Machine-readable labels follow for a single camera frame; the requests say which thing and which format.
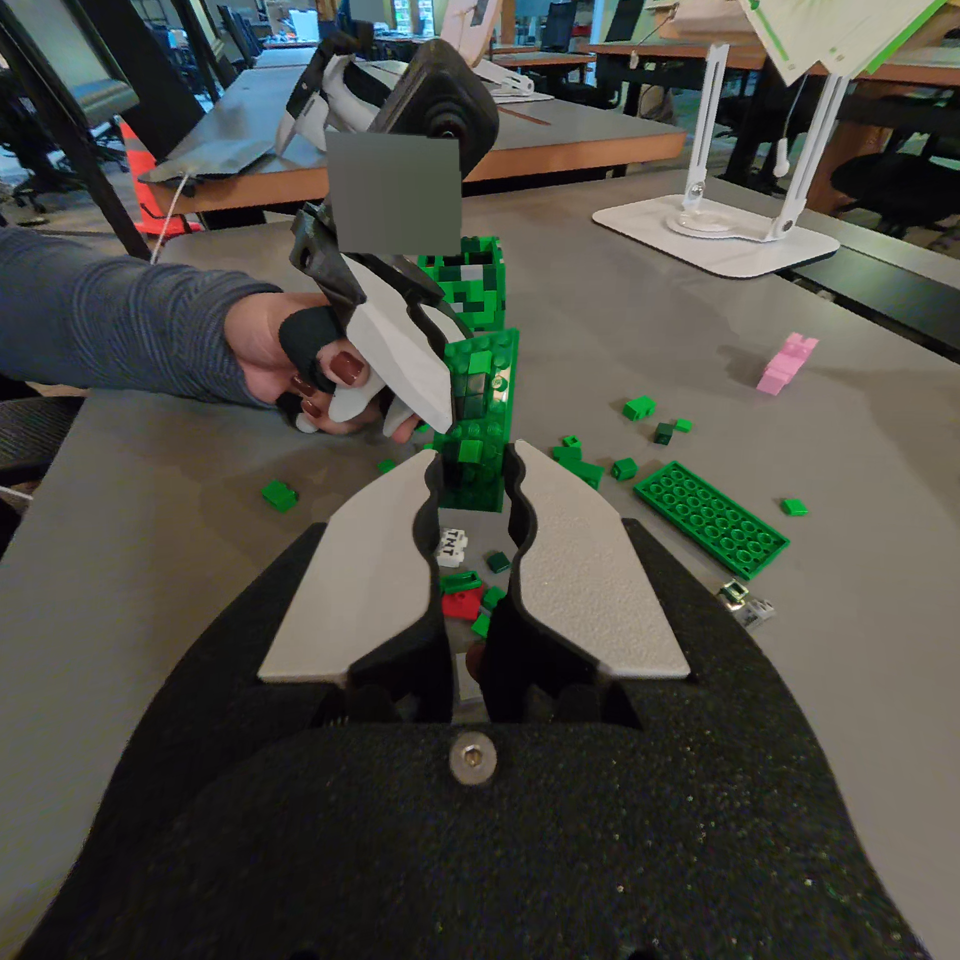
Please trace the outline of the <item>cluster of small bricks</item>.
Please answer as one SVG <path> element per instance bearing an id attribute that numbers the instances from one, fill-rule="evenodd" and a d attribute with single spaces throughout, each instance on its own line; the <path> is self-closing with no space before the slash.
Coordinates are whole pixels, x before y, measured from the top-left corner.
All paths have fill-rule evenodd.
<path id="1" fill-rule="evenodd" d="M 567 434 L 560 438 L 559 443 L 553 446 L 549 453 L 552 462 L 559 464 L 565 470 L 578 477 L 587 486 L 594 491 L 599 490 L 600 481 L 604 474 L 604 469 L 596 464 L 585 462 L 583 459 L 582 439 L 576 434 Z M 439 568 L 442 595 L 458 593 L 483 587 L 485 593 L 482 600 L 481 614 L 473 622 L 468 622 L 471 630 L 480 644 L 486 642 L 489 633 L 489 626 L 493 613 L 498 603 L 506 595 L 505 590 L 484 582 L 481 573 L 473 568 L 462 568 L 459 565 L 453 569 Z"/>

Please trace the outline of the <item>black metal frame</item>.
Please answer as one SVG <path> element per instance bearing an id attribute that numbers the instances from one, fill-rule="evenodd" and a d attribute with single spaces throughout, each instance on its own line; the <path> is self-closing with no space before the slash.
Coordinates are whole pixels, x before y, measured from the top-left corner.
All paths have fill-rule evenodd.
<path id="1" fill-rule="evenodd" d="M 149 259 L 95 154 L 120 117 L 163 160 L 205 112 L 133 2 L 2 2 L 2 56 L 126 251 Z"/>

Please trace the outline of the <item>black office chair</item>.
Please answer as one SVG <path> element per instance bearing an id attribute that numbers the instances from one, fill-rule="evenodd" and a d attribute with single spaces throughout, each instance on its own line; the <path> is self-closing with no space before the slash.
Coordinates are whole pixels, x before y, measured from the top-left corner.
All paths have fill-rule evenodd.
<path id="1" fill-rule="evenodd" d="M 931 230 L 959 212 L 959 172 L 910 153 L 852 158 L 831 173 L 830 185 L 850 198 L 839 212 L 875 213 L 879 231 L 897 239 L 913 228 Z"/>

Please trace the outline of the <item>green square brick plate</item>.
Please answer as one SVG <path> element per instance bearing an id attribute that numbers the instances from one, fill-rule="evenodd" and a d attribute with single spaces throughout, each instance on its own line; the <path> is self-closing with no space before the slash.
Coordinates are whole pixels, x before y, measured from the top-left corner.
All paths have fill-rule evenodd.
<path id="1" fill-rule="evenodd" d="M 445 349 L 453 424 L 431 441 L 442 466 L 442 508 L 502 510 L 503 454 L 511 438 L 519 344 L 519 331 L 511 328 L 453 342 Z"/>

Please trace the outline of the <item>black mesh chair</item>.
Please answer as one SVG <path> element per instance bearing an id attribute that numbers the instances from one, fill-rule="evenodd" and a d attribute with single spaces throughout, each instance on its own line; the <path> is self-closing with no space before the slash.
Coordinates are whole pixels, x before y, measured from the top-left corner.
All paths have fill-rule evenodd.
<path id="1" fill-rule="evenodd" d="M 2 400 L 2 491 L 42 480 L 84 401 L 77 395 Z"/>

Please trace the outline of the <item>silver foil bag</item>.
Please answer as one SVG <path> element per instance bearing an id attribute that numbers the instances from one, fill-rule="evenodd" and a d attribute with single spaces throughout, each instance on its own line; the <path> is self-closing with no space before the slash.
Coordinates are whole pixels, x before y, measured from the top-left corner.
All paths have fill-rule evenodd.
<path id="1" fill-rule="evenodd" d="M 191 198 L 202 183 L 225 180 L 263 158 L 275 158 L 274 144 L 266 140 L 215 140 L 169 156 L 149 171 L 138 174 L 139 184 L 167 185 Z"/>

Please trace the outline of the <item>black desk divider strip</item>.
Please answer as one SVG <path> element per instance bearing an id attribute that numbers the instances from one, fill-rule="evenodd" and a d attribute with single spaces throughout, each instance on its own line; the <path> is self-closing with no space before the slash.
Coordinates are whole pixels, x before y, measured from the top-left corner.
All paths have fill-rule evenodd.
<path id="1" fill-rule="evenodd" d="M 959 362 L 959 292 L 954 286 L 842 246 L 832 256 L 779 270 L 847 311 Z"/>

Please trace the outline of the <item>person's left forearm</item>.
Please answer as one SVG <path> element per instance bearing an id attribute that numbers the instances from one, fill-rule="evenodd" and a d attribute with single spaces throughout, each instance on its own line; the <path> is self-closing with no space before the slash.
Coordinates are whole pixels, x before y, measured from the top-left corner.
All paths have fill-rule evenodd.
<path id="1" fill-rule="evenodd" d="M 265 409 L 225 323 L 243 299 L 279 292 L 237 270 L 150 265 L 4 226 L 2 378 Z"/>

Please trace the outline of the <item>person's left hand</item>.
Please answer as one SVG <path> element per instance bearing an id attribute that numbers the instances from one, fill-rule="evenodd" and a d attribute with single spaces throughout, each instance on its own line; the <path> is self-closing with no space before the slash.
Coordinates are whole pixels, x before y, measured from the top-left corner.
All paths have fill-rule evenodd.
<path id="1" fill-rule="evenodd" d="M 316 390 L 299 377 L 294 364 L 286 356 L 279 339 L 282 322 L 306 308 L 329 306 L 322 293 L 260 293 L 247 296 L 232 306 L 224 320 L 224 336 L 246 378 L 246 388 L 260 402 L 276 402 L 283 394 L 300 397 L 302 425 L 331 435 L 348 435 L 380 418 L 378 402 L 367 402 L 366 408 L 353 419 L 335 422 L 329 415 L 332 395 Z M 331 342 L 317 354 L 322 373 L 335 384 L 359 389 L 371 373 L 366 359 L 347 339 Z M 417 416 L 408 416 L 392 432 L 391 439 L 403 444 L 410 441 L 419 425 Z"/>

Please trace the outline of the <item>spare white black gripper tool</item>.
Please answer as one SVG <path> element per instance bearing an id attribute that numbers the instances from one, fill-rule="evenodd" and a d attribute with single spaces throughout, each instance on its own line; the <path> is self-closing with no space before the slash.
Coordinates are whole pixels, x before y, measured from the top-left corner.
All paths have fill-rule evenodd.
<path id="1" fill-rule="evenodd" d="M 284 156 L 295 137 L 327 150 L 327 131 L 363 133 L 405 72 L 397 60 L 358 58 L 348 38 L 318 46 L 294 84 L 280 116 L 272 151 Z"/>

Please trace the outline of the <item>pink brick pig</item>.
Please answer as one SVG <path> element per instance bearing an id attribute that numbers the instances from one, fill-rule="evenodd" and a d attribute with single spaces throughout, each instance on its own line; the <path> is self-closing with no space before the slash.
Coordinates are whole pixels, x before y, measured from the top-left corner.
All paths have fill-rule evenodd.
<path id="1" fill-rule="evenodd" d="M 755 389 L 770 396 L 778 395 L 797 376 L 818 344 L 817 338 L 791 333 L 765 366 Z"/>

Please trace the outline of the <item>grey table with wooden edge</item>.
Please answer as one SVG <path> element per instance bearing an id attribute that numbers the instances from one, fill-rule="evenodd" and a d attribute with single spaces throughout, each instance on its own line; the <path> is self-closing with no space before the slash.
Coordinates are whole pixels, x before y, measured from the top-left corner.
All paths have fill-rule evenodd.
<path id="1" fill-rule="evenodd" d="M 305 70 L 303 65 L 253 68 L 234 80 L 167 162 L 177 165 L 182 154 L 197 151 L 233 154 L 248 142 L 264 145 L 268 152 L 232 176 L 190 179 L 175 213 L 275 208 L 325 196 L 327 159 L 308 140 L 295 136 L 282 156 L 271 152 L 286 104 Z M 672 160 L 686 137 L 677 126 L 556 99 L 497 110 L 498 137 L 466 178 L 469 185 Z"/>

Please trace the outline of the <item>white book stand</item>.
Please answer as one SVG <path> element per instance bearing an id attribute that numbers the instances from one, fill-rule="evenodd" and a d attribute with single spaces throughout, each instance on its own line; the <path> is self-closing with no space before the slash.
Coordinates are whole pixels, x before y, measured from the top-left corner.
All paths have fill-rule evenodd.
<path id="1" fill-rule="evenodd" d="M 798 222 L 851 78 L 828 75 L 782 206 L 766 218 L 706 198 L 707 157 L 729 50 L 728 43 L 709 48 L 683 193 L 601 209 L 592 221 L 726 279 L 755 279 L 830 258 L 839 241 Z"/>

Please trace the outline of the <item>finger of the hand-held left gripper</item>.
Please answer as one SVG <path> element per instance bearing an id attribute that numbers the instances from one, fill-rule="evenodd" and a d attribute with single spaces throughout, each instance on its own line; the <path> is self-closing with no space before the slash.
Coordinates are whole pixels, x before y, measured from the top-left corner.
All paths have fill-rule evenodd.
<path id="1" fill-rule="evenodd" d="M 395 258 L 393 290 L 393 321 L 418 330 L 439 361 L 450 366 L 448 347 L 473 334 L 446 302 L 439 283 L 409 259 Z"/>
<path id="2" fill-rule="evenodd" d="M 449 368 L 419 330 L 394 322 L 394 286 L 352 258 L 344 263 L 366 295 L 346 326 L 346 338 L 398 401 L 439 434 L 447 433 L 454 423 Z"/>

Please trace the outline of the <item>green pixel-pattern brick box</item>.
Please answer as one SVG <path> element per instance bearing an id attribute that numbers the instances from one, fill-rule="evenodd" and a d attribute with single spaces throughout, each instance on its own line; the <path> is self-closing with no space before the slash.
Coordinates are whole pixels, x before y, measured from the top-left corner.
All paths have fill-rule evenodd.
<path id="1" fill-rule="evenodd" d="M 459 253 L 421 255 L 416 265 L 472 331 L 504 330 L 506 267 L 497 236 L 463 236 Z"/>

